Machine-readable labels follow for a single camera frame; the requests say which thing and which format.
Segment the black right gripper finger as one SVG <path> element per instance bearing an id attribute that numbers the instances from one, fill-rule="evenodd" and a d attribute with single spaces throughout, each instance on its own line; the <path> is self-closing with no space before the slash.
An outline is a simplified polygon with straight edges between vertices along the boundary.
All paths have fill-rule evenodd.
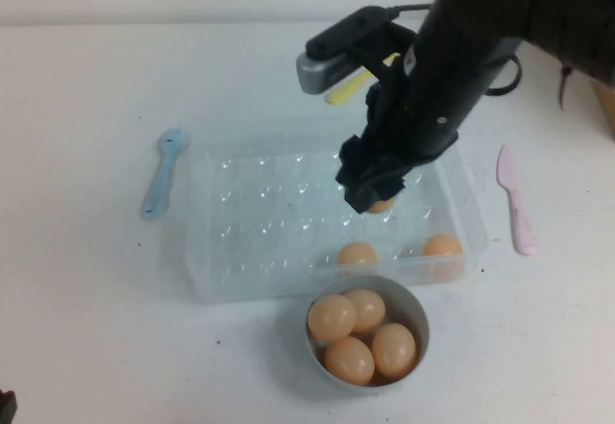
<path id="1" fill-rule="evenodd" d="M 335 180 L 344 189 L 346 203 L 356 212 L 366 212 L 376 201 L 372 187 L 377 153 L 359 136 L 351 136 L 339 150 L 340 168 Z"/>
<path id="2" fill-rule="evenodd" d="M 377 193 L 380 199 L 395 197 L 405 187 L 404 177 L 408 172 L 407 165 L 394 157 L 386 157 L 379 167 L 380 177 L 377 182 Z"/>

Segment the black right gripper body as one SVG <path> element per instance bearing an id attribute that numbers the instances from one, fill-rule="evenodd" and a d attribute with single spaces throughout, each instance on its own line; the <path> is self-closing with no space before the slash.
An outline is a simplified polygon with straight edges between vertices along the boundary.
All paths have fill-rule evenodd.
<path id="1" fill-rule="evenodd" d="M 365 97 L 367 125 L 360 139 L 370 164 L 419 165 L 408 145 L 411 111 L 407 96 L 408 75 L 403 70 L 387 72 L 369 88 Z"/>

